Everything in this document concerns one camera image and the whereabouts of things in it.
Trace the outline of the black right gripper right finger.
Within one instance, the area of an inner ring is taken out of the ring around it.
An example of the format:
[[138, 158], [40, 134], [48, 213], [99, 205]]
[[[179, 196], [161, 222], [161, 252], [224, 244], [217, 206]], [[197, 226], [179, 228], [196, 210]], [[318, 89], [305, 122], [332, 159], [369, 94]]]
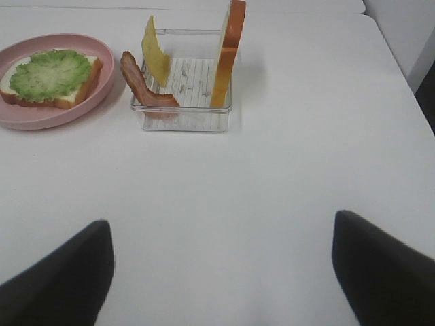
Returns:
[[336, 213], [332, 265], [360, 325], [434, 324], [434, 260], [352, 211]]

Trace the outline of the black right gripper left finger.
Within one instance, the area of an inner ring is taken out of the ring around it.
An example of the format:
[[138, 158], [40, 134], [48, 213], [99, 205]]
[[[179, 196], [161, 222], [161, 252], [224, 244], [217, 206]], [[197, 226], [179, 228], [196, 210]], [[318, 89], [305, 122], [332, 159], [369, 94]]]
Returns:
[[94, 325], [113, 276], [109, 223], [93, 221], [1, 285], [1, 324]]

